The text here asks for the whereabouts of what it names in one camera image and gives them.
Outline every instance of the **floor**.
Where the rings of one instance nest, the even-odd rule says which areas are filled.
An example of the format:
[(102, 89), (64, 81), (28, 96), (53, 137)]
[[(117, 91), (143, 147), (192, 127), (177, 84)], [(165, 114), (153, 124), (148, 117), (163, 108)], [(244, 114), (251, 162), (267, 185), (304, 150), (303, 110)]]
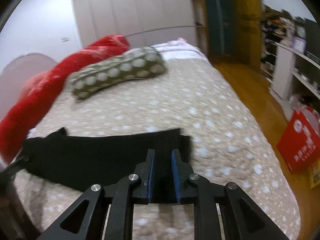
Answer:
[(211, 63), (221, 72), (240, 100), (251, 111), (273, 147), (300, 208), (301, 231), (298, 240), (309, 240), (320, 222), (320, 186), (313, 190), (309, 188), (307, 171), (292, 175), (276, 148), (287, 122), (280, 105), (269, 94), (270, 83), (247, 65), (226, 64), (221, 60), (211, 60)]

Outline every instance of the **green pillow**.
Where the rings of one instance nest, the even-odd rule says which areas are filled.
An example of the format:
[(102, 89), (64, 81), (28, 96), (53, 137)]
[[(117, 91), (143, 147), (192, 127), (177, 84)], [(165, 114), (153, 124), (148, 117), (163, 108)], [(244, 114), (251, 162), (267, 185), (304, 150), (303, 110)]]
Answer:
[(122, 81), (155, 77), (166, 71), (160, 53), (153, 47), (131, 49), (120, 56), (88, 65), (72, 74), (72, 93), (85, 99), (96, 91)]

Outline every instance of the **black garment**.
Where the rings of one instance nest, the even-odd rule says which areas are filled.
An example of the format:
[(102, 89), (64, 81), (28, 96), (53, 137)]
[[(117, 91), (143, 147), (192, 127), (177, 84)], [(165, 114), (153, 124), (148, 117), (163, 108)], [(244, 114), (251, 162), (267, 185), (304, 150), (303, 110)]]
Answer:
[(65, 128), (45, 138), (23, 142), (20, 156), (31, 154), (28, 172), (54, 183), (85, 191), (92, 184), (115, 184), (134, 172), (155, 150), (155, 191), (153, 203), (176, 203), (171, 170), (171, 152), (179, 149), (183, 162), (189, 161), (190, 137), (180, 129), (110, 137), (68, 136)]

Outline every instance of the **beige quilted bedspread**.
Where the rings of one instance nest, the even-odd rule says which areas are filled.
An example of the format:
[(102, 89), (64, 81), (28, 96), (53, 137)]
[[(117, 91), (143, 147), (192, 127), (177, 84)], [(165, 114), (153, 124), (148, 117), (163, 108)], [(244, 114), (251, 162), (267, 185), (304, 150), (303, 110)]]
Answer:
[[(77, 102), (66, 86), (31, 136), (65, 126), (72, 136), (127, 135), (183, 128), (191, 165), (211, 182), (234, 181), (289, 237), (300, 214), (275, 154), (230, 85), (201, 59), (172, 59), (154, 79), (120, 83)], [(15, 186), (31, 220), (45, 230), (81, 194), (20, 171)], [(133, 239), (193, 239), (193, 206), (135, 206)]]

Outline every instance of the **red shopping bag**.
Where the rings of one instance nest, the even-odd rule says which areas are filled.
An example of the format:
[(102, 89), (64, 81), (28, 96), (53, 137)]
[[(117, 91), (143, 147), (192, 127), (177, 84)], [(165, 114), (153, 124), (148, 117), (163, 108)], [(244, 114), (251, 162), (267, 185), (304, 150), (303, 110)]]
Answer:
[(319, 114), (309, 106), (296, 110), (277, 144), (291, 173), (307, 169), (320, 158)]

